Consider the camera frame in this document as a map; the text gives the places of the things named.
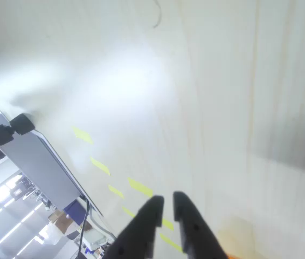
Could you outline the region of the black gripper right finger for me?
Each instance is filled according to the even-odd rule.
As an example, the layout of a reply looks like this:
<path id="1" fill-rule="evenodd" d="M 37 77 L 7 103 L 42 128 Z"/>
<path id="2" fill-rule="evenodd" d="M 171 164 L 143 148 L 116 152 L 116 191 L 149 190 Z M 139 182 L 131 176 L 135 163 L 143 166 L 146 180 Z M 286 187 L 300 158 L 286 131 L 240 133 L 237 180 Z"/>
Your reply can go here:
<path id="1" fill-rule="evenodd" d="M 180 227 L 182 251 L 188 258 L 228 258 L 201 213 L 185 193 L 173 193 L 173 206 L 174 220 Z"/>

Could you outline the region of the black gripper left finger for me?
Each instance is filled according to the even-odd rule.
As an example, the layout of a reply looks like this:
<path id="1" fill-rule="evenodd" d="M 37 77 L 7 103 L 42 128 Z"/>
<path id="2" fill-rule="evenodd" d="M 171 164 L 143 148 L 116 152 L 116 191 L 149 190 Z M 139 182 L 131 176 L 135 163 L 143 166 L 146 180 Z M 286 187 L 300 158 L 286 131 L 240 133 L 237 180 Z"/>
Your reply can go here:
<path id="1" fill-rule="evenodd" d="M 105 251 L 103 258 L 153 258 L 156 228 L 162 226 L 164 198 L 151 197 Z"/>

